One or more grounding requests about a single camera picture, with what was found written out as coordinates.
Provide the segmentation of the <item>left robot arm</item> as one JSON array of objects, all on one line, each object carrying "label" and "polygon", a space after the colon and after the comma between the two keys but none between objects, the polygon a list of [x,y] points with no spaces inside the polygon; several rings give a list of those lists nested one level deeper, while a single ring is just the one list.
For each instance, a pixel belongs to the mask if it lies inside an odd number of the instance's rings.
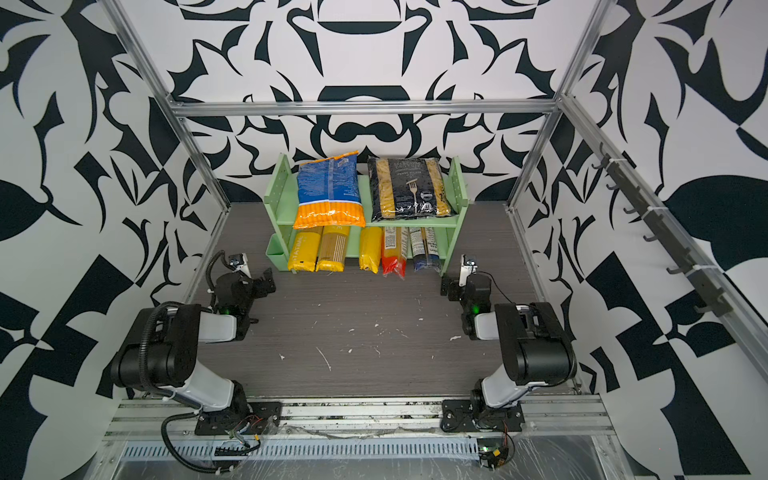
[{"label": "left robot arm", "polygon": [[271,269],[256,279],[234,270],[214,283],[209,306],[168,301],[140,310],[111,361],[112,382],[201,412],[247,415],[242,385],[203,365],[198,350],[244,340],[256,322],[250,316],[254,301],[275,291]]}]

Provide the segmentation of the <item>grey blue spaghetti pack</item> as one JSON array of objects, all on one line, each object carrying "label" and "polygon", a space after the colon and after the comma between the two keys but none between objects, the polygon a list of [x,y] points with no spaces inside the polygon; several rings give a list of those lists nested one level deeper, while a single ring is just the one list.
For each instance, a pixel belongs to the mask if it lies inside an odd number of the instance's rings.
[{"label": "grey blue spaghetti pack", "polygon": [[432,227],[414,227],[409,229],[414,271],[442,270],[435,229]]}]

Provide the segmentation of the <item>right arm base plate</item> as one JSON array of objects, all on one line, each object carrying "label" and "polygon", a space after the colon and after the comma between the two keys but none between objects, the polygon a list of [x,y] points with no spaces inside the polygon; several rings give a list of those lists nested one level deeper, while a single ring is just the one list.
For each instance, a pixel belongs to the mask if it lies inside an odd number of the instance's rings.
[{"label": "right arm base plate", "polygon": [[503,409],[487,407],[481,400],[443,400],[440,429],[446,433],[521,432],[525,417],[520,406]]}]

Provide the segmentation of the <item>brown cardboard pasta box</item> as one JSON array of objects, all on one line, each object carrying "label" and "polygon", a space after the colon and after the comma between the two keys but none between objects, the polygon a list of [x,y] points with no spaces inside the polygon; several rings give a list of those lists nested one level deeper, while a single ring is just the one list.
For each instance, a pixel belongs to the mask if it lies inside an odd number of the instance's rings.
[{"label": "brown cardboard pasta box", "polygon": [[382,253],[383,229],[366,227],[361,230],[359,240],[359,267],[363,271],[379,273]]}]

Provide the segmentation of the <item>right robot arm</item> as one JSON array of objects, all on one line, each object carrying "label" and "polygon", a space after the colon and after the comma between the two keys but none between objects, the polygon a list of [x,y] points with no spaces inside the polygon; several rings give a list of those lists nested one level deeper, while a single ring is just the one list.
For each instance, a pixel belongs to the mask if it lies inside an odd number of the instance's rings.
[{"label": "right robot arm", "polygon": [[482,273],[447,278],[440,293],[462,307],[465,335],[475,341],[496,341],[501,365],[482,378],[472,392],[473,409],[509,409],[539,388],[552,388],[572,379],[576,356],[553,307],[547,302],[491,302],[493,279]]}]

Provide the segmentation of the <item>blue orange pasta bag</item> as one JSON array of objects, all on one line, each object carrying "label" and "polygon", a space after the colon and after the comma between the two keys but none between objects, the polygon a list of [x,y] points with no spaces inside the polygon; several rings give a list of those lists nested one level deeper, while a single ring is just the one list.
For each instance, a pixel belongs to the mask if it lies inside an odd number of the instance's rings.
[{"label": "blue orange pasta bag", "polygon": [[358,151],[302,164],[297,173],[296,230],[365,227],[357,173]]}]

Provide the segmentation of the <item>red spaghetti pack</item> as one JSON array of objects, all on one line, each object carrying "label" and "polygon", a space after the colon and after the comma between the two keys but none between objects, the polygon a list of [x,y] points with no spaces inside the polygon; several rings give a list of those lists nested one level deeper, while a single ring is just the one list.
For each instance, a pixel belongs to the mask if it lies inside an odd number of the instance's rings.
[{"label": "red spaghetti pack", "polygon": [[408,251],[408,232],[404,227],[385,227],[383,229],[381,266],[384,276],[406,276]]}]

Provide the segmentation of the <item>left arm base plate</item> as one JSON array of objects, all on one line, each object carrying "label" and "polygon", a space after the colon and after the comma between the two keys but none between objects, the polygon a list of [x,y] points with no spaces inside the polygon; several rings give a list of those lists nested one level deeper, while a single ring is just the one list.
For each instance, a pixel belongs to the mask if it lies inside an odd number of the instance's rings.
[{"label": "left arm base plate", "polygon": [[247,407],[231,406],[198,416],[194,433],[197,436],[227,435],[232,430],[241,435],[261,435],[276,429],[281,423],[283,404],[279,401],[249,402]]}]

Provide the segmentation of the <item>black penne pasta bag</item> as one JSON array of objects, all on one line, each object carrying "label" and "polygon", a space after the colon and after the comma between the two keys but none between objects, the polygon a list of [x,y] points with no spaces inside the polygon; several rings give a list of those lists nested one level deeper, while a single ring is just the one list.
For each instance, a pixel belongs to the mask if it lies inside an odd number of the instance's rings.
[{"label": "black penne pasta bag", "polygon": [[373,221],[444,218],[455,214],[437,158],[367,161]]}]

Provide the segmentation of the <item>yellow Pastatime spaghetti bag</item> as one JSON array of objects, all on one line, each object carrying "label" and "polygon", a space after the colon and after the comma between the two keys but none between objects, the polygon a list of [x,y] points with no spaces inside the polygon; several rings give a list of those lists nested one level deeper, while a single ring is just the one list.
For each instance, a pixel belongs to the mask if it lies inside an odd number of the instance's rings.
[{"label": "yellow Pastatime spaghetti bag", "polygon": [[317,271],[343,272],[350,226],[325,226],[316,262]]}]

